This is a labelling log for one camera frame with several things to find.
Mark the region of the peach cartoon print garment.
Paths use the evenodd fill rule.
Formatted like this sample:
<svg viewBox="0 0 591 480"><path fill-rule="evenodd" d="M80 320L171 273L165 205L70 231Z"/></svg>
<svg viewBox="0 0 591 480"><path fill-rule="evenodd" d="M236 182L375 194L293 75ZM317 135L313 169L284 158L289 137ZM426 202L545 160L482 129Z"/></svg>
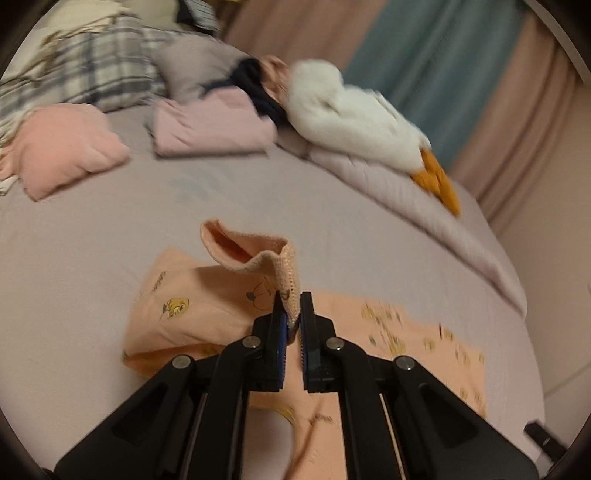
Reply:
<svg viewBox="0 0 591 480"><path fill-rule="evenodd" d="M245 337L256 318L283 306L300 310L296 252L280 236L242 233L216 219L200 228L212 263L205 265L169 248L157 258L131 308L122 345L123 363L149 377L179 354L209 357ZM417 359L480 415L487 412L485 357L442 325L410 320L401 308L378 300L327 291L312 295L315 312L335 324L339 336L368 354ZM276 394L250 398L294 430L290 479L341 479L346 473L337 397L311 395L301 378L301 350L290 346L287 378Z"/></svg>

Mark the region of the lilac bed sheet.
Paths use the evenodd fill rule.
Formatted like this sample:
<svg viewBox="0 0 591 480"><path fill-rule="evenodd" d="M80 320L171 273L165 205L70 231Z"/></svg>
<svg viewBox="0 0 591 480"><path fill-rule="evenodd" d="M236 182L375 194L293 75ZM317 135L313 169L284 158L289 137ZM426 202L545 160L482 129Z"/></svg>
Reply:
<svg viewBox="0 0 591 480"><path fill-rule="evenodd" d="M304 289L400 306L485 355L487 417L537 459L525 425L544 415L523 315L428 233L315 164L273 149L245 158L158 160L145 107L110 114L125 166L35 202L1 200L1 407L45 467L140 384L121 362L131 304L168 247L207 261L209 218L283 235Z"/></svg>

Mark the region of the pink beige curtain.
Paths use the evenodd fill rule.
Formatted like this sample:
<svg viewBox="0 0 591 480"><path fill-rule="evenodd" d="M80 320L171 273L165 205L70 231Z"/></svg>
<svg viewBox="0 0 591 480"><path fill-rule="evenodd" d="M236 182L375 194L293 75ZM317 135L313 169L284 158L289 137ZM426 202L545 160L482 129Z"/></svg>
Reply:
<svg viewBox="0 0 591 480"><path fill-rule="evenodd" d="M286 62L322 58L345 74L388 1L249 1L228 25L228 43ZM504 227L551 153L570 110L578 72L529 1L507 66L467 143L446 168Z"/></svg>

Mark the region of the white goose plush toy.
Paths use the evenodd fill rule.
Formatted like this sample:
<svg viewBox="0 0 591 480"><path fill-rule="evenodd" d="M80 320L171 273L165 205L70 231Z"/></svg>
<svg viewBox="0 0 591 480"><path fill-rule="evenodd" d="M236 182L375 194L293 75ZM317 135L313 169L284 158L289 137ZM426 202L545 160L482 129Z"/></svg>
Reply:
<svg viewBox="0 0 591 480"><path fill-rule="evenodd" d="M294 63L284 109L294 130L315 147L406 173L460 215L459 198L427 135L380 92L346 84L334 64Z"/></svg>

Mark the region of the peach pink folded garment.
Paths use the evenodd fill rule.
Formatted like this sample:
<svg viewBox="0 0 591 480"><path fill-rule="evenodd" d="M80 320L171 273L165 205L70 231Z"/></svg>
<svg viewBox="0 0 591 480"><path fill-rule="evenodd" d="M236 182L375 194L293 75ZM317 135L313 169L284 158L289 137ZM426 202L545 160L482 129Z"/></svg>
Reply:
<svg viewBox="0 0 591 480"><path fill-rule="evenodd" d="M17 177L33 201L130 160L106 114L89 104L34 109L1 153L1 178Z"/></svg>

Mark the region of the dark navy garment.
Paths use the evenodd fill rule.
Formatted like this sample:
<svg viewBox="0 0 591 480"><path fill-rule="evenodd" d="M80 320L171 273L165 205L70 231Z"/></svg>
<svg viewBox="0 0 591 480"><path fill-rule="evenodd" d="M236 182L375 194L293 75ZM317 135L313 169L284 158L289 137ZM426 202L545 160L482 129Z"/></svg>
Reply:
<svg viewBox="0 0 591 480"><path fill-rule="evenodd" d="M262 67L258 59L247 57L238 62L228 77L214 80L202 85L204 94L222 87L237 87L249 96L259 117L269 117L277 128L289 126L287 112L263 88Z"/></svg>

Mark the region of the teal curtain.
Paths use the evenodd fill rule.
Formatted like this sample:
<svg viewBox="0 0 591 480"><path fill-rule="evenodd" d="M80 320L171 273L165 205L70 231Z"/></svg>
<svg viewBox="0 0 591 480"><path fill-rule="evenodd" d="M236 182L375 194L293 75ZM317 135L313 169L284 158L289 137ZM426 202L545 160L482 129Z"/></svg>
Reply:
<svg viewBox="0 0 591 480"><path fill-rule="evenodd" d="M521 1L389 1L344 78L382 93L449 168L503 75L525 13Z"/></svg>

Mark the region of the grey lilac pillow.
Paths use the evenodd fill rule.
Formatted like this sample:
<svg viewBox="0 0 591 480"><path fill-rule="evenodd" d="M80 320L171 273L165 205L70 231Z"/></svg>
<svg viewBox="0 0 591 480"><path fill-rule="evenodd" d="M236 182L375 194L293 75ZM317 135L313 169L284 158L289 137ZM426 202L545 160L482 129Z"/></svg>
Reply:
<svg viewBox="0 0 591 480"><path fill-rule="evenodd" d="M152 58L168 97L187 103L204 93L205 84L228 78L249 55L209 36L183 35L159 48Z"/></svg>

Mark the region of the striped dark pillow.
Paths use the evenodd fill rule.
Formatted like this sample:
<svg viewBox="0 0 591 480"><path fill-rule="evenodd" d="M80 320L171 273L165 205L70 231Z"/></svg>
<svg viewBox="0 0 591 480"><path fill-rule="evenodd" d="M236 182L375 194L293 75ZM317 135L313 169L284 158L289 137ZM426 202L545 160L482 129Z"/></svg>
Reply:
<svg viewBox="0 0 591 480"><path fill-rule="evenodd" d="M214 9L205 1L177 0L176 23L201 34L215 36L219 32Z"/></svg>

